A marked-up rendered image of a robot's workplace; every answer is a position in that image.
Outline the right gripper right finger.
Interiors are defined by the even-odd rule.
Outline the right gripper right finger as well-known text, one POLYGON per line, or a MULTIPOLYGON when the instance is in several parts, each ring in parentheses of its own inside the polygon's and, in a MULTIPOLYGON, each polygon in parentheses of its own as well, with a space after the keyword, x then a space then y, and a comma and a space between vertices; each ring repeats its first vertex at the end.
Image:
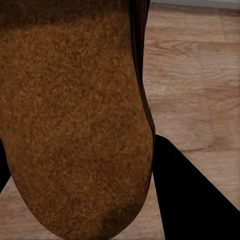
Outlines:
POLYGON ((157 134, 152 173, 165 240, 240 240, 240 211, 157 134))

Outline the sandal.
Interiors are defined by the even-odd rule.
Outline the sandal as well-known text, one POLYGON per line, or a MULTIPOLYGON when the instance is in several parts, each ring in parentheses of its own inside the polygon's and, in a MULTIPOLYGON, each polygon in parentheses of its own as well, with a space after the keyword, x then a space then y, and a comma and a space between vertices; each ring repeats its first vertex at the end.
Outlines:
POLYGON ((0 138, 26 206, 64 240, 140 213, 156 128, 143 84, 151 0, 0 0, 0 138))

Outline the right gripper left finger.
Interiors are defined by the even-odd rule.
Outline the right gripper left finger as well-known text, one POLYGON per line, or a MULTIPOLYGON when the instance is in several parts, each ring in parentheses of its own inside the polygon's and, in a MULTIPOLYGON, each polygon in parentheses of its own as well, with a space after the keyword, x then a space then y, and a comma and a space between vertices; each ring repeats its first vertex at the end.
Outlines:
POLYGON ((10 177, 11 173, 9 171, 4 145, 0 138, 0 194, 10 177))

